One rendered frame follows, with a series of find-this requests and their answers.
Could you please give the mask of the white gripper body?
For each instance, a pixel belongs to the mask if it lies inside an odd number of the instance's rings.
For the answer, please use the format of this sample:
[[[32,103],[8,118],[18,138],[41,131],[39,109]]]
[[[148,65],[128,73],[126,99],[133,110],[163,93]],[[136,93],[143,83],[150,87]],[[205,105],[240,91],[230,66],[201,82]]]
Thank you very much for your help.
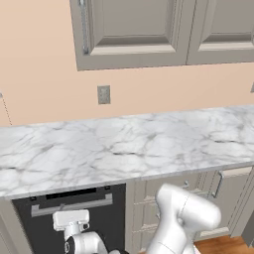
[[[57,211],[53,214],[53,222],[55,231],[65,230],[73,222],[78,225],[88,224],[89,211],[87,209]]]

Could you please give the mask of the grey wall cupboard door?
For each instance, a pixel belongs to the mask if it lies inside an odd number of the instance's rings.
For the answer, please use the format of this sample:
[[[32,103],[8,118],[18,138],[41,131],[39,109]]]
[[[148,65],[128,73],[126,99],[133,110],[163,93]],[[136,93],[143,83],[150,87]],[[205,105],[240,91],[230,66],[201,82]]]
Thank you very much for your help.
[[[85,0],[89,55],[79,0],[69,0],[76,68],[184,65],[195,0]]]
[[[254,63],[254,0],[196,0],[187,64]]]

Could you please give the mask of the grey base cupboard door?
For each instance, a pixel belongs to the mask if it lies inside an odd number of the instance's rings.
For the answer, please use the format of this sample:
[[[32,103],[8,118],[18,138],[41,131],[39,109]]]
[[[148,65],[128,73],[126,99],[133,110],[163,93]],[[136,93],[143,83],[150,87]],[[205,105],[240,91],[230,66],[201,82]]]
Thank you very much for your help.
[[[231,221],[233,219],[234,210],[237,207],[237,202],[241,197],[248,177],[252,172],[251,167],[222,170],[224,180],[218,197],[213,198],[211,193],[216,190],[219,175],[216,171],[214,174],[207,173],[202,184],[202,196],[212,201],[221,211],[221,221],[213,230],[204,230],[195,235],[195,241],[211,239],[219,236],[230,234]]]

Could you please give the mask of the black dishwasher door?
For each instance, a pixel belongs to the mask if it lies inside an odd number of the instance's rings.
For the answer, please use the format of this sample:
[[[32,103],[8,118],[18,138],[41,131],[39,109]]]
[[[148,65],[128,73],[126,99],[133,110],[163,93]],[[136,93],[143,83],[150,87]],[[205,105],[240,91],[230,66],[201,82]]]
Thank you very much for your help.
[[[53,215],[33,217],[31,207],[54,207],[61,204],[105,199],[113,195],[113,203],[89,208],[88,232],[95,231],[104,241],[108,251],[125,249],[125,192],[126,185],[106,186],[86,190],[51,193],[13,199],[12,203],[25,230],[34,254],[64,254],[64,233],[53,227]]]

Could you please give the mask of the grey drawer front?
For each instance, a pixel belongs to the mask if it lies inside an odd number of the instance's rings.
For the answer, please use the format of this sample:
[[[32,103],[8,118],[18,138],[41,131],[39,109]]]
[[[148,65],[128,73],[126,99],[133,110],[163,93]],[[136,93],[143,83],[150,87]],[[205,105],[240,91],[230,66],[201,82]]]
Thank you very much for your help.
[[[191,191],[195,189],[197,180],[198,174],[189,174],[184,176],[175,176],[157,180],[149,180],[147,181],[145,187],[145,200],[154,199],[157,190],[161,187],[162,184],[170,184],[177,187],[181,187],[185,183],[185,181],[189,181],[190,186],[186,190]]]
[[[140,252],[144,252],[147,249],[151,240],[153,239],[154,234],[155,229],[150,229],[141,233]]]
[[[157,227],[159,224],[159,209],[155,202],[147,202],[143,207],[142,228]]]

